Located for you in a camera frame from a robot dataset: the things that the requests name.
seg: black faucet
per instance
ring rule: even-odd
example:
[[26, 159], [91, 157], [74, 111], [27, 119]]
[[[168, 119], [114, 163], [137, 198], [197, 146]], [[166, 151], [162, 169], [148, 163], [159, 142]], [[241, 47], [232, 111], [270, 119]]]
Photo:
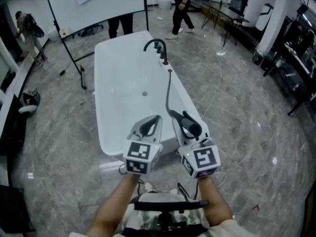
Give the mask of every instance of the black faucet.
[[160, 42], [160, 43], [162, 43], [162, 45], [163, 45], [163, 54], [164, 54], [164, 61], [163, 61], [163, 64], [164, 65], [168, 65], [169, 63], [168, 63], [168, 60], [167, 60], [167, 46], [166, 46], [166, 43], [162, 40], [162, 39], [152, 39], [152, 40], [150, 40], [149, 42], [147, 42], [147, 44], [145, 45], [145, 47], [144, 47], [144, 52], [146, 52], [146, 50], [147, 50], [147, 47], [151, 44], [151, 43], [153, 43], [153, 42]]

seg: shoe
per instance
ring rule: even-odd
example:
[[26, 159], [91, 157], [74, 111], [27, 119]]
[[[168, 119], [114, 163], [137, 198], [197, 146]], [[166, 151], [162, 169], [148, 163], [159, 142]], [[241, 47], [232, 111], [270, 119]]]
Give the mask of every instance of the shoe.
[[175, 35], [175, 34], [167, 34], [167, 35], [165, 36], [165, 39], [166, 39], [166, 40], [174, 40], [174, 39], [176, 39], [176, 38], [178, 38], [178, 35]]
[[188, 34], [195, 34], [195, 33], [196, 33], [196, 31], [195, 31], [194, 28], [193, 28], [193, 29], [187, 28], [187, 29], [185, 29], [184, 31], [185, 31], [186, 33], [188, 33]]
[[170, 194], [178, 195], [178, 189], [173, 189], [170, 191]]
[[155, 192], [155, 188], [153, 185], [151, 185], [150, 183], [145, 183], [145, 192], [149, 193], [149, 192]]

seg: black bag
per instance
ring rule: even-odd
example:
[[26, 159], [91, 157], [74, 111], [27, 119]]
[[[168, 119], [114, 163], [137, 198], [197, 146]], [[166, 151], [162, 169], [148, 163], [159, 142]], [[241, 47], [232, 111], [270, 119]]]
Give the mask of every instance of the black bag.
[[34, 35], [38, 38], [44, 37], [43, 30], [37, 25], [34, 17], [31, 14], [27, 14], [24, 19], [24, 25], [26, 30], [34, 33]]
[[26, 105], [36, 105], [40, 104], [40, 94], [38, 93], [38, 89], [33, 91], [25, 90], [23, 92], [23, 100]]

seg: faucet handle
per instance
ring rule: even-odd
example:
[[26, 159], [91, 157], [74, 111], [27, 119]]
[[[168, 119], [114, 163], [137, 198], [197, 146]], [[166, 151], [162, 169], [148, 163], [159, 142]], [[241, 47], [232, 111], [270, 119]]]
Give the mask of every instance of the faucet handle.
[[157, 47], [157, 53], [161, 53], [161, 46], [160, 45]]

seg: white cable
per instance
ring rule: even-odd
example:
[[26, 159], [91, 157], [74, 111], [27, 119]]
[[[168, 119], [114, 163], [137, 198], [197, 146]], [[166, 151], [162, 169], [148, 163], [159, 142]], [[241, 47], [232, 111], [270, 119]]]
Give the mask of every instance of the white cable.
[[281, 127], [283, 127], [283, 126], [288, 126], [288, 125], [290, 124], [291, 120], [295, 118], [296, 114], [288, 121], [287, 124], [280, 125], [280, 126], [275, 130], [275, 132], [273, 133], [272, 137], [271, 137], [269, 140], [267, 140], [264, 144], [260, 145], [259, 147], [256, 147], [255, 149], [253, 149], [250, 153], [246, 154], [246, 156], [245, 156], [239, 163], [236, 164], [236, 166], [233, 168], [233, 170], [232, 170], [228, 175], [225, 176], [224, 180], [223, 180], [223, 181], [221, 182], [221, 184], [218, 185], [217, 187], [220, 187], [220, 186], [223, 185], [223, 183], [226, 181], [226, 179], [235, 171], [235, 169], [236, 169], [239, 165], [241, 165], [241, 164], [243, 163], [243, 161], [247, 158], [247, 156], [251, 155], [254, 151], [256, 151], [257, 149], [263, 147], [263, 146], [266, 145], [269, 141], [271, 141], [271, 140], [273, 139], [273, 137], [275, 136], [275, 134], [277, 133], [277, 131], [278, 131]]
[[211, 105], [212, 105], [212, 103], [213, 103], [213, 100], [214, 100], [214, 98], [215, 98], [215, 96], [216, 96], [216, 92], [217, 92], [219, 86], [221, 85], [221, 81], [222, 81], [222, 79], [223, 79], [223, 76], [222, 76], [222, 64], [221, 64], [221, 61], [218, 59], [218, 56], [217, 56], [217, 55], [216, 55], [216, 58], [217, 58], [217, 60], [218, 60], [218, 62], [219, 62], [219, 69], [220, 69], [220, 75], [221, 75], [221, 77], [219, 78], [219, 83], [218, 83], [218, 86], [217, 86], [216, 89], [215, 89], [214, 96], [212, 97], [211, 102], [209, 103], [208, 107], [206, 108], [206, 110], [205, 110], [205, 112], [204, 112], [204, 114], [203, 114], [203, 116], [202, 116], [202, 120], [204, 120], [206, 113], [208, 112], [209, 108], [211, 107]]

